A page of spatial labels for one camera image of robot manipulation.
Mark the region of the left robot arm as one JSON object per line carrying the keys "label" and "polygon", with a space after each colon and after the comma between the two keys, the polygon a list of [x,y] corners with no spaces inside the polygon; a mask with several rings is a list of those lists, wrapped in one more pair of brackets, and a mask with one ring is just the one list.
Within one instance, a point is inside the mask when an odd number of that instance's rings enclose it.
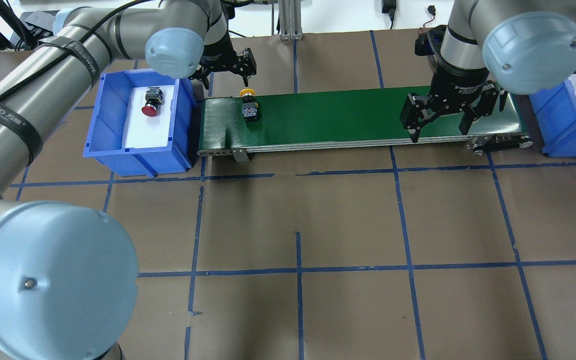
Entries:
{"label": "left robot arm", "polygon": [[[4,198],[54,198],[103,212],[109,210],[131,236],[142,271],[187,271],[195,243],[201,196],[198,180],[146,182],[123,177],[82,157],[91,109],[74,109],[58,123],[43,152],[14,183],[73,182],[60,186],[6,189]],[[135,312],[119,345],[130,360],[182,360],[186,350],[187,279],[140,278]]]}

